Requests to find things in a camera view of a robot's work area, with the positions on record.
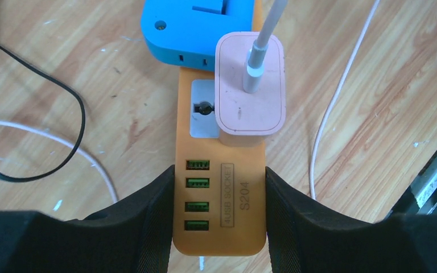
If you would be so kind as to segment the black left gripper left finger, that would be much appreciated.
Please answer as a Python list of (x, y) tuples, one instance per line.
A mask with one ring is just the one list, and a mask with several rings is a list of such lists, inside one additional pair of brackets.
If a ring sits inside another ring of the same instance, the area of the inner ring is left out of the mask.
[(0, 272), (166, 272), (174, 212), (173, 167), (82, 220), (0, 211)]

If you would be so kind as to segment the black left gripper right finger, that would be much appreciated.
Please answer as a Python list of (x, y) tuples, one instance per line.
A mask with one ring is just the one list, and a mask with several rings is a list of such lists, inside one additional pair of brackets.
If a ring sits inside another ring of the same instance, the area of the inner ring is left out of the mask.
[(368, 223), (330, 209), (266, 169), (273, 272), (437, 272), (437, 215)]

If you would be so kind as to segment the orange USB power strip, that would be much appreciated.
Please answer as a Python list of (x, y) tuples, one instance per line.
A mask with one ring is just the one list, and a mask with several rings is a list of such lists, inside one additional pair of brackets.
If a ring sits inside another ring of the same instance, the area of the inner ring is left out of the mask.
[(220, 39), (226, 63), (215, 72), (180, 69), (172, 239), (185, 255), (250, 256), (265, 245), (263, 136), (226, 125), (250, 121), (257, 106), (242, 78), (261, 15), (256, 3), (252, 31)]

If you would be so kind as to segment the pink USB charger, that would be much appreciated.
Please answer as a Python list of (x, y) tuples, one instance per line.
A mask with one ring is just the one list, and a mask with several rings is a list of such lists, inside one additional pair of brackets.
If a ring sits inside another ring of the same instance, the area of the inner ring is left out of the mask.
[(216, 46), (215, 116), (219, 140), (227, 146), (256, 146), (286, 120), (283, 45), (272, 35), (259, 48), (258, 35), (231, 32)]

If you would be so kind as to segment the blue plug adapter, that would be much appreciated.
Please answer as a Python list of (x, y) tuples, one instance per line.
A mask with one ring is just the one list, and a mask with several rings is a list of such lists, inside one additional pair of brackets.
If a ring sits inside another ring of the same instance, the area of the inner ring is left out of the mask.
[(254, 0), (146, 0), (141, 30), (150, 53), (165, 64), (214, 71), (217, 42), (250, 31)]

